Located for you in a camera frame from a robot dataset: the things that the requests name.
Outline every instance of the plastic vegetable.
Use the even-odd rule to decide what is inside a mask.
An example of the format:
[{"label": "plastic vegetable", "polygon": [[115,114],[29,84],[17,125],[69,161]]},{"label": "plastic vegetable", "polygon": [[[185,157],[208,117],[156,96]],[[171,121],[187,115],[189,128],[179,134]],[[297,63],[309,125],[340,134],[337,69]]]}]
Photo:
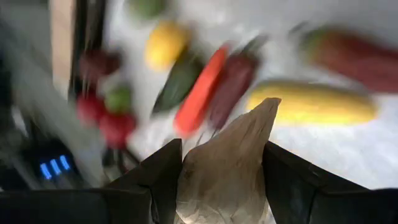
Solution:
[{"label": "plastic vegetable", "polygon": [[131,92],[127,87],[117,88],[105,96],[106,109],[111,113],[128,113],[131,107]]},{"label": "plastic vegetable", "polygon": [[398,92],[398,51],[386,49],[347,31],[322,27],[303,38],[306,58],[346,75],[370,90]]},{"label": "plastic vegetable", "polygon": [[126,147],[126,139],[136,128],[136,120],[129,114],[106,113],[99,122],[106,143],[114,149]]},{"label": "plastic vegetable", "polygon": [[376,106],[371,99],[347,90],[325,85],[270,82],[259,85],[249,97],[252,110],[264,99],[282,99],[278,123],[356,124],[374,119]]},{"label": "plastic vegetable", "polygon": [[157,96],[152,113],[167,111],[177,106],[189,94],[203,64],[191,52],[185,52],[174,64],[162,91]]},{"label": "plastic vegetable", "polygon": [[165,8],[165,0],[129,0],[128,4],[132,14],[144,21],[158,16]]},{"label": "plastic vegetable", "polygon": [[102,50],[85,52],[80,58],[80,75],[82,79],[96,83],[100,78],[108,76],[120,67],[118,55],[109,54]]},{"label": "plastic vegetable", "polygon": [[92,94],[80,95],[76,106],[80,121],[87,125],[96,124],[106,113],[103,100]]},{"label": "plastic vegetable", "polygon": [[188,42],[188,32],[172,21],[162,21],[146,43],[145,59],[150,68],[168,69]]},{"label": "plastic vegetable", "polygon": [[192,91],[178,110],[174,126],[183,138],[189,137],[205,119],[210,100],[220,80],[221,69],[227,58],[229,47],[221,46],[210,58],[203,69]]},{"label": "plastic vegetable", "polygon": [[235,104],[252,83],[259,65],[256,53],[265,41],[265,37],[256,38],[242,51],[232,54],[227,59],[223,69],[223,80],[210,105],[210,124],[216,130],[224,126]]}]

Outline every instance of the blue led light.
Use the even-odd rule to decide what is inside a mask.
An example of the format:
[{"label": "blue led light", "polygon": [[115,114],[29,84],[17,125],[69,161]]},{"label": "blue led light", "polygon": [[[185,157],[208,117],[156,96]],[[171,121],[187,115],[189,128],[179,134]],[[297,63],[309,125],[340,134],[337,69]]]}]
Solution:
[{"label": "blue led light", "polygon": [[61,174],[61,170],[60,170],[60,168],[58,167],[58,164],[57,164],[57,162],[55,161],[55,159],[52,159],[52,160],[50,161],[50,164],[51,164],[51,166],[52,166],[52,169],[53,169],[54,172],[55,172],[55,175],[60,175],[60,174]]},{"label": "blue led light", "polygon": [[41,165],[40,165],[40,170],[42,171],[44,177],[45,177],[47,180],[50,180],[50,179],[52,178],[52,176],[51,176],[49,170],[47,169],[47,165],[41,164]]},{"label": "blue led light", "polygon": [[70,166],[65,156],[60,156],[61,164],[65,170],[69,170]]}]

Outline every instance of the black device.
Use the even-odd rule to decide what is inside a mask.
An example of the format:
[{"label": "black device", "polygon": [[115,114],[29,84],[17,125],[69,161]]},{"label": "black device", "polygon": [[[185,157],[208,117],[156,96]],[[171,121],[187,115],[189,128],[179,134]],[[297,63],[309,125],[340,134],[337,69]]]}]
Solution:
[{"label": "black device", "polygon": [[[103,189],[0,194],[1,223],[160,223],[175,218],[181,140]],[[263,169],[277,224],[398,223],[398,190],[369,190],[268,142]]]},{"label": "black device", "polygon": [[21,157],[43,189],[80,189],[85,184],[72,153],[58,138],[28,144]]}]

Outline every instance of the green cucumber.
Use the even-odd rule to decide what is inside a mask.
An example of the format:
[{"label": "green cucumber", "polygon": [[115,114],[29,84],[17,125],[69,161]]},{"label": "green cucumber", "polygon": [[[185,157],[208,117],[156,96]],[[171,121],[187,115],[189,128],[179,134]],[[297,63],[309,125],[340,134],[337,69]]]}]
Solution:
[{"label": "green cucumber", "polygon": [[184,52],[170,71],[162,91],[157,96],[152,114],[171,110],[189,94],[204,64],[191,52]]}]

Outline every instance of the green pepper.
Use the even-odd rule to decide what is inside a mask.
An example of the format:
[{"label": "green pepper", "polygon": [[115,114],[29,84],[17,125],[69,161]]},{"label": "green pepper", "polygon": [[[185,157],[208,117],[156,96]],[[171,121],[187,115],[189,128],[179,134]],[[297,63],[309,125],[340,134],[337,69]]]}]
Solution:
[{"label": "green pepper", "polygon": [[189,51],[184,52],[170,71],[162,91],[157,96],[152,114],[167,111],[181,103],[189,94],[204,64]]},{"label": "green pepper", "polygon": [[165,9],[166,0],[130,0],[130,11],[143,21],[157,17]]}]

